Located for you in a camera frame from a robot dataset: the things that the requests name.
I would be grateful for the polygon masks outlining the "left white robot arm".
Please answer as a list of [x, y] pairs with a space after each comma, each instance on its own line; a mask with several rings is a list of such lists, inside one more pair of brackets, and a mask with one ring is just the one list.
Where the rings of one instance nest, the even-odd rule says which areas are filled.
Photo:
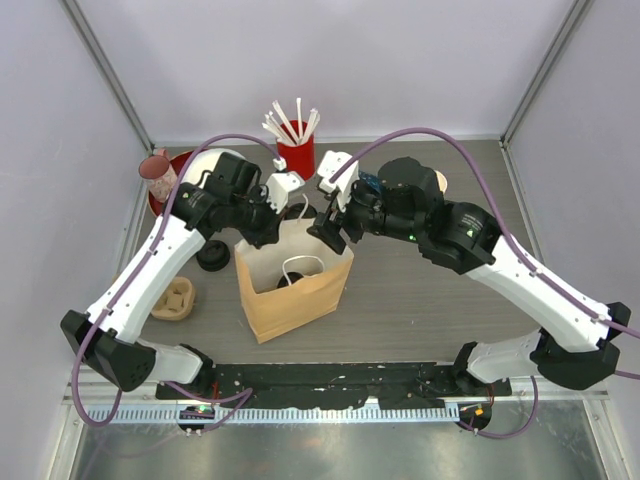
[[229, 149], [205, 150], [183, 166], [173, 204], [117, 281], [86, 312], [63, 317], [61, 329], [83, 363], [124, 392], [165, 380], [193, 399], [211, 391], [202, 354], [144, 342], [141, 331], [179, 270], [214, 233], [234, 229], [256, 248], [277, 243], [289, 196], [304, 181], [282, 160], [275, 168], [264, 178], [258, 165]]

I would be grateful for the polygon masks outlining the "stack of paper cups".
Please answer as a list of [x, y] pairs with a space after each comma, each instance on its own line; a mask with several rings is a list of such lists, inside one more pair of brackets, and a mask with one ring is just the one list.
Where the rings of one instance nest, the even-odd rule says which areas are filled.
[[435, 174], [436, 174], [439, 190], [442, 193], [445, 193], [447, 188], [448, 188], [448, 181], [447, 181], [446, 177], [440, 171], [435, 171]]

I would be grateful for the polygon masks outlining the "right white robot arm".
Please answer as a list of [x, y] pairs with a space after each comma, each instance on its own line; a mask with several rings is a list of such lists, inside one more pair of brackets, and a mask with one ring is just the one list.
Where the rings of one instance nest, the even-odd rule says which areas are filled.
[[446, 200], [439, 171], [402, 157], [370, 175], [349, 154], [330, 151], [317, 174], [329, 205], [307, 231], [334, 252], [364, 234], [413, 243], [423, 258], [491, 288], [538, 324], [518, 338], [464, 344], [451, 367], [457, 391], [472, 395], [536, 374], [582, 391], [615, 374], [620, 351], [613, 340], [628, 325], [630, 309], [587, 298], [503, 234], [483, 208]]

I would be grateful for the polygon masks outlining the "black lid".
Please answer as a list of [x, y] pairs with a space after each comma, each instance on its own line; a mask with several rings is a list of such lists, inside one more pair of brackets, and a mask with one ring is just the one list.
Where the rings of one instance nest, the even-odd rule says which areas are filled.
[[297, 281], [304, 279], [305, 275], [301, 274], [299, 272], [296, 271], [291, 271], [291, 272], [285, 272], [281, 278], [279, 279], [276, 288], [280, 289], [280, 288], [286, 288], [289, 287], [293, 284], [295, 284]]

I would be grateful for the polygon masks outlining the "brown paper bag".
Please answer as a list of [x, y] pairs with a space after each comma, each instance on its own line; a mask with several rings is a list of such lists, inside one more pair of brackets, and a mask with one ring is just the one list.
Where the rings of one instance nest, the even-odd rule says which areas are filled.
[[304, 200], [286, 212], [276, 244], [234, 246], [241, 305], [260, 344], [338, 308], [354, 254], [350, 248], [337, 254], [309, 235], [315, 216]]

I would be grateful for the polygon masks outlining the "stack of black lids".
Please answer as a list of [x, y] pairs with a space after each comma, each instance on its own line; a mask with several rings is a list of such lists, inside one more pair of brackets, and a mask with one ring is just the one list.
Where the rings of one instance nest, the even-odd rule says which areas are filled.
[[231, 259], [229, 246], [221, 240], [208, 240], [197, 252], [196, 261], [206, 272], [217, 272], [225, 268]]

